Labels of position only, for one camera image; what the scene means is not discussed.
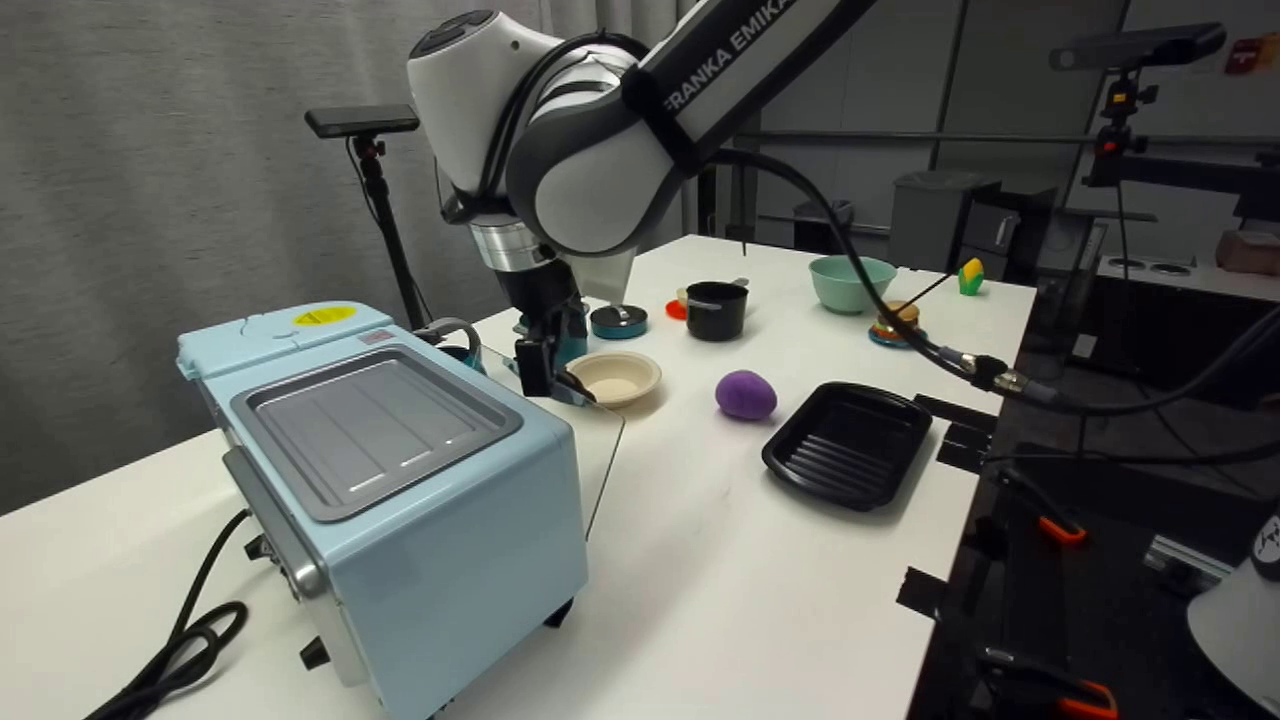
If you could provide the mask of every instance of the metal stand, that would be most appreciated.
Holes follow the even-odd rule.
[[[420,288],[408,272],[408,256],[400,244],[400,228],[396,228],[396,212],[392,212],[392,196],[388,196],[388,180],[384,180],[384,164],[376,160],[384,152],[384,144],[376,140],[376,132],[364,132],[352,140],[356,164],[360,164],[360,188],[368,200],[368,212],[376,220],[376,228],[384,232],[388,256],[392,256],[392,272],[396,272],[396,288],[400,288],[400,304],[408,316],[408,328],[424,328],[424,304],[420,304]]]
[[[1200,160],[1160,160],[1144,156],[1148,140],[1132,136],[1128,120],[1140,104],[1152,104],[1156,88],[1140,88],[1136,68],[1124,68],[1104,96],[1108,124],[1096,132],[1092,144],[1092,172],[1084,184],[1112,188],[1120,180],[1136,184],[1168,184],[1168,188],[1200,188],[1200,192],[1228,192],[1236,196],[1240,220],[1268,220],[1280,224],[1280,160],[1276,152],[1260,152],[1260,168],[1244,164],[1200,164]]]

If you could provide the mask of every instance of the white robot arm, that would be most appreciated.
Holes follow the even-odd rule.
[[[560,256],[620,256],[656,224],[740,116],[816,60],[872,0],[704,0],[652,52],[624,36],[556,40],[476,8],[408,56],[420,128],[524,316],[528,396],[588,404],[560,372],[584,336]]]
[[[500,108],[564,44],[500,12],[464,12],[412,48],[408,84],[444,176],[480,204],[472,216],[508,200],[536,240],[608,256],[636,244],[732,124],[868,8],[704,0],[644,56],[604,40],[572,48],[540,68],[500,188],[484,188]]]

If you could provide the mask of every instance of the wall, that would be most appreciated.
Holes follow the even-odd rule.
[[[1048,52],[1112,32],[1124,0],[968,0],[960,52],[948,88],[948,136],[1020,136],[1048,144],[964,144],[944,140],[936,168],[988,172],[1012,192],[1068,192],[1096,72],[1052,72]]]
[[[760,132],[932,132],[948,88],[960,0],[880,0],[764,112]],[[892,180],[928,168],[928,144],[796,148],[764,144],[828,196],[852,200],[860,224],[888,228]],[[760,240],[788,240],[800,192],[760,180]]]

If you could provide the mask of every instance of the power cord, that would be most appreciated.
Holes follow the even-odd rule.
[[[1128,276],[1128,268],[1132,268],[1132,252],[1128,252],[1128,248],[1132,248],[1132,244],[1128,244],[1128,204],[1124,204],[1124,184],[1120,184],[1120,180],[1116,180],[1116,232],[1120,232],[1120,280],[1124,280],[1124,284],[1120,284],[1120,332],[1128,332],[1128,328],[1132,328],[1132,276]],[[1152,416],[1156,416],[1156,424],[1164,428],[1164,436],[1184,448],[1188,460],[1204,464],[1200,448],[1168,420],[1164,408],[1152,408]],[[1208,468],[1220,484],[1240,488],[1240,492],[1248,492],[1248,496],[1260,496],[1260,488],[1236,480],[1236,476],[1224,472],[1220,464],[1204,464],[1204,468]]]
[[[1008,388],[992,384],[992,376],[1008,372],[1008,364],[1000,364],[992,356],[960,356],[956,348],[940,348],[920,328],[904,324],[884,304],[884,296],[876,292],[864,260],[856,256],[852,236],[840,224],[836,208],[828,204],[828,196],[804,172],[796,172],[784,160],[772,160],[772,156],[760,156],[760,152],[732,152],[732,148],[716,152],[708,164],[756,168],[756,172],[768,172],[768,176],[788,180],[792,188],[800,188],[824,212],[824,220],[836,232],[844,256],[852,260],[852,272],[868,288],[868,300],[876,304],[876,312],[908,340],[912,352],[920,352],[936,368],[944,368],[944,372],[952,372],[952,376],[960,376],[960,380],[968,380],[976,388],[1004,392],[1008,400],[1024,400],[1024,404],[1036,404],[1036,408],[1048,408],[1048,412],[1136,416],[1136,412],[1152,412],[1152,408],[1176,404],[1176,400],[1200,392],[1204,384],[1212,384],[1224,368],[1236,364],[1236,356],[1256,352],[1280,324],[1280,308],[1272,308],[1248,332],[1240,332],[1208,368],[1200,368],[1184,388],[1172,388],[1172,392],[1140,400],[1140,404],[1108,404],[1104,408],[1104,404],[1076,404],[1076,400],[1052,396],[1044,388],[1032,392],[1032,396],[1028,392],[1008,392]],[[1268,440],[1268,444],[1256,444],[1256,448],[1236,448],[1236,452],[1204,452],[1204,456],[1192,456],[1192,460],[1188,456],[1084,456],[1084,448],[1076,448],[1072,456],[1056,456],[1052,452],[1052,456],[988,456],[988,460],[1036,460],[1036,464],[1248,464],[1248,460],[1276,456],[1276,452],[1280,452],[1280,440]]]
[[[200,676],[212,672],[216,656],[240,636],[240,628],[248,624],[248,604],[228,600],[216,604],[212,612],[196,616],[196,600],[200,588],[216,564],[216,556],[224,552],[224,544],[232,540],[232,532],[248,520],[248,512],[236,512],[220,536],[212,540],[188,596],[184,608],[176,612],[176,624],[164,640],[164,648],[96,712],[88,712],[88,720],[140,720],[152,716],[172,692],[192,688]]]
[[[1132,276],[1128,276],[1128,264],[1132,264],[1132,252],[1128,252],[1128,208],[1124,208],[1124,184],[1116,180],[1116,224],[1120,224],[1120,328],[1132,324]],[[1088,456],[1088,412],[1076,412],[1076,460]]]
[[[608,492],[608,480],[612,480],[612,464],[616,464],[616,452],[624,448],[624,436],[628,436],[628,420],[620,420],[616,436],[612,436],[612,452],[608,452],[608,464],[604,464],[604,480],[600,480],[600,492],[596,492],[596,504],[592,504],[592,516],[588,516],[588,540],[592,540],[592,528],[596,528],[596,516],[600,516],[600,504],[604,504],[604,492]]]

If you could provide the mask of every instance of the black tray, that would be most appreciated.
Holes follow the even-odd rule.
[[[820,384],[764,444],[776,480],[868,512],[888,504],[924,444],[928,412],[864,384]]]

